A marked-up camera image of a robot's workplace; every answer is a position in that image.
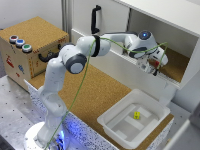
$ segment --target yellow object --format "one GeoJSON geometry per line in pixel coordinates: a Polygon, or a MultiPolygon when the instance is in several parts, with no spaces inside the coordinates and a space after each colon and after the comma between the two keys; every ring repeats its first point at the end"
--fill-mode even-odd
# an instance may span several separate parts
{"type": "Polygon", "coordinates": [[[140,119],[140,112],[134,112],[134,119],[140,119]]]}

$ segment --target brown box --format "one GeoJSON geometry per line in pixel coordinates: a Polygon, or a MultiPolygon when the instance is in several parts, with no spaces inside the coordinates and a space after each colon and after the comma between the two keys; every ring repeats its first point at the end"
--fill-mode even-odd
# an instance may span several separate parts
{"type": "Polygon", "coordinates": [[[0,31],[0,51],[6,73],[25,90],[24,79],[27,81],[45,71],[47,63],[38,58],[38,54],[47,57],[59,51],[59,46],[69,42],[66,32],[35,17],[0,31]],[[31,53],[23,53],[22,49],[10,44],[9,38],[17,35],[32,46],[31,53]]]}

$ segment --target cork board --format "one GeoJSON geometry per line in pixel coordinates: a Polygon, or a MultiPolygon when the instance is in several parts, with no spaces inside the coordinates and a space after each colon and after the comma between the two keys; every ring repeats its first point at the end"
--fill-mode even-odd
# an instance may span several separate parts
{"type": "MultiPolygon", "coordinates": [[[[166,51],[168,57],[167,65],[161,67],[159,71],[169,78],[181,82],[190,58],[168,48],[166,51]]],[[[155,65],[155,61],[149,61],[151,65],[155,65]]]]}
{"type": "MultiPolygon", "coordinates": [[[[59,96],[63,99],[67,108],[70,107],[74,99],[83,74],[84,71],[78,75],[72,75],[69,72],[65,74],[64,86],[59,92],[59,96]]],[[[38,89],[44,84],[44,79],[45,73],[42,73],[31,79],[29,83],[38,89]]],[[[71,111],[120,150],[124,150],[105,134],[103,127],[97,122],[97,118],[129,92],[131,92],[131,89],[89,65],[82,89],[71,111]]],[[[172,119],[173,115],[168,115],[136,150],[146,149],[172,119]]]]}
{"type": "Polygon", "coordinates": [[[24,39],[33,51],[42,48],[68,34],[40,17],[21,22],[0,31],[0,37],[9,42],[12,35],[24,39]]]}

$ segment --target plastic tub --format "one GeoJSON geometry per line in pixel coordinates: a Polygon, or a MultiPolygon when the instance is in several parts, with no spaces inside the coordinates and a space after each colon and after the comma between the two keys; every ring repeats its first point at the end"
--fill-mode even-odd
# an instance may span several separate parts
{"type": "Polygon", "coordinates": [[[134,89],[98,117],[97,121],[105,133],[122,147],[135,149],[169,113],[169,108],[134,89]],[[140,119],[133,118],[135,111],[140,112],[140,119]]]}

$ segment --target cable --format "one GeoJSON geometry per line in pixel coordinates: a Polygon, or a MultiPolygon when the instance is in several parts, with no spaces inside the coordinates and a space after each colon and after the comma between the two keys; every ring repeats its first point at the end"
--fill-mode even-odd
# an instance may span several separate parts
{"type": "Polygon", "coordinates": [[[55,136],[56,132],[58,131],[59,127],[61,126],[61,124],[63,123],[63,121],[64,121],[65,118],[67,117],[67,115],[69,114],[70,110],[72,109],[72,106],[74,105],[74,103],[75,103],[75,101],[76,101],[76,98],[77,98],[77,96],[78,96],[78,94],[79,94],[79,92],[80,92],[80,89],[81,89],[81,87],[82,87],[82,85],[83,85],[83,82],[84,82],[85,77],[86,77],[86,74],[87,74],[87,69],[88,69],[88,65],[89,65],[89,61],[90,61],[90,57],[91,57],[91,51],[92,51],[92,47],[93,47],[95,41],[96,41],[96,40],[94,40],[93,43],[92,43],[92,45],[90,46],[90,52],[89,52],[89,56],[88,56],[88,61],[87,61],[85,73],[84,73],[83,79],[82,79],[82,81],[81,81],[81,84],[80,84],[80,86],[79,86],[79,89],[78,89],[78,91],[76,92],[76,96],[74,97],[74,100],[73,100],[73,102],[72,102],[72,104],[71,104],[69,110],[66,112],[66,114],[65,114],[64,117],[62,118],[62,121],[60,122],[60,124],[59,124],[58,127],[56,128],[55,132],[53,133],[53,135],[52,135],[52,137],[51,137],[51,140],[47,143],[47,146],[46,146],[46,148],[45,148],[44,150],[46,150],[47,147],[49,147],[49,144],[50,144],[51,141],[53,140],[53,137],[55,136]]]}
{"type": "MultiPolygon", "coordinates": [[[[111,41],[111,42],[115,43],[116,45],[118,45],[119,47],[125,49],[126,51],[132,52],[132,53],[144,53],[144,52],[151,51],[151,50],[153,50],[153,49],[155,49],[155,48],[158,48],[158,47],[160,47],[160,46],[162,46],[162,45],[167,45],[167,43],[165,42],[165,43],[161,43],[161,44],[155,46],[154,48],[151,48],[151,49],[148,49],[148,50],[145,50],[145,51],[131,51],[131,50],[129,50],[129,49],[127,49],[127,48],[121,46],[120,44],[118,44],[117,42],[115,42],[115,41],[113,41],[113,40],[111,40],[111,39],[107,39],[107,38],[101,38],[101,39],[102,39],[102,40],[111,41]]],[[[83,79],[82,79],[82,81],[81,81],[81,84],[80,84],[80,86],[79,86],[79,88],[78,88],[78,91],[77,91],[77,93],[76,93],[76,96],[74,97],[74,100],[73,100],[73,102],[72,102],[72,104],[71,104],[69,110],[66,112],[66,114],[65,114],[64,117],[62,118],[62,121],[60,122],[60,124],[59,124],[58,127],[56,128],[55,132],[53,133],[53,135],[52,135],[52,137],[51,137],[51,140],[47,143],[47,146],[45,147],[44,150],[46,150],[47,147],[49,147],[49,144],[50,144],[51,141],[53,140],[53,137],[55,136],[55,134],[56,134],[56,132],[58,131],[59,127],[61,126],[61,124],[63,123],[63,121],[65,120],[65,118],[67,117],[67,115],[69,114],[70,110],[72,109],[74,103],[76,102],[76,98],[77,98],[77,96],[78,96],[78,94],[79,94],[79,92],[80,92],[80,90],[81,90],[81,87],[82,87],[82,85],[83,85],[83,82],[84,82],[85,77],[86,77],[86,74],[87,74],[88,65],[89,65],[89,61],[90,61],[90,57],[91,57],[91,51],[92,51],[92,47],[93,47],[95,41],[96,41],[96,40],[94,40],[93,43],[92,43],[92,45],[90,46],[90,51],[89,51],[89,56],[88,56],[88,61],[87,61],[85,73],[84,73],[83,79]]],[[[162,61],[162,59],[163,59],[163,57],[164,57],[164,55],[165,55],[166,50],[167,50],[167,46],[165,46],[165,51],[164,51],[164,53],[163,53],[163,55],[162,55],[162,57],[161,57],[161,59],[160,59],[159,65],[158,65],[158,67],[157,67],[157,69],[156,69],[156,73],[157,73],[158,69],[160,68],[161,61],[162,61]]]]}

